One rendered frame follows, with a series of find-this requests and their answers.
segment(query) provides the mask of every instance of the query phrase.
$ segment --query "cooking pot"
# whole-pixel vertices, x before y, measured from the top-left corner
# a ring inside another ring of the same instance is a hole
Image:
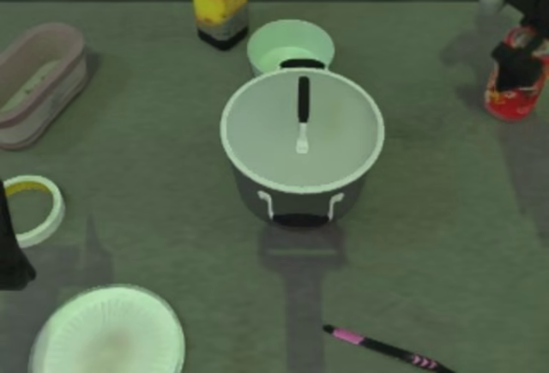
[[[248,81],[220,122],[245,205],[281,226],[322,226],[347,213],[385,136],[382,114],[362,87],[304,64]]]

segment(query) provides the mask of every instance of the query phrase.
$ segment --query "green table surface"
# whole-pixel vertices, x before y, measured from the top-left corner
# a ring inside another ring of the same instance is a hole
[[[178,313],[188,373],[417,371],[331,339],[323,322],[459,372],[546,372],[549,105],[512,125],[482,111],[489,51],[514,21],[475,10],[250,6],[252,30],[280,18],[324,27],[336,44],[331,69],[385,117],[385,148],[359,202],[318,232],[344,241],[337,265],[276,250],[273,229],[239,199],[219,121],[250,79],[245,43],[203,44],[187,3],[0,4],[0,46],[64,21],[85,34],[93,71],[39,142],[0,152],[4,179],[48,177],[67,203],[54,237],[26,250],[38,279],[0,293],[0,371],[26,370],[34,337],[65,300],[129,283]]]

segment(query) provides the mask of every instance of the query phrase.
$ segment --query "pot handle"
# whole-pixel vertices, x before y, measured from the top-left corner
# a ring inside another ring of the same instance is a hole
[[[335,204],[343,200],[345,195],[338,193],[329,199],[329,210],[325,216],[316,214],[276,214],[273,209],[273,198],[269,193],[258,191],[259,198],[267,203],[269,218],[276,224],[286,227],[319,227],[328,224],[334,218]]]
[[[298,69],[302,67],[309,69],[326,69],[326,64],[315,60],[314,58],[290,58],[284,60],[280,65],[281,69]]]

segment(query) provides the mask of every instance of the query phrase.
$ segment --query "pink container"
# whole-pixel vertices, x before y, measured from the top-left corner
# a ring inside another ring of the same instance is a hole
[[[26,31],[0,54],[0,148],[33,144],[86,82],[78,30],[48,23]]]

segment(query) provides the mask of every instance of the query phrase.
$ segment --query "black and pink pen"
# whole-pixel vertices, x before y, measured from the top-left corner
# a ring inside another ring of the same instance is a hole
[[[359,334],[349,332],[347,330],[343,330],[342,328],[335,328],[333,326],[324,325],[323,330],[326,333],[334,336],[336,339],[346,341],[347,343],[351,343],[356,346],[362,346],[375,352],[379,352],[387,356],[392,356],[393,358],[399,358],[403,362],[412,364],[424,370],[435,371],[437,373],[455,373],[453,370],[442,366],[439,362],[436,362],[431,358],[426,358],[424,356],[420,356],[419,354],[407,352],[406,350],[386,345],[384,343],[381,343],[380,341],[370,339]]]

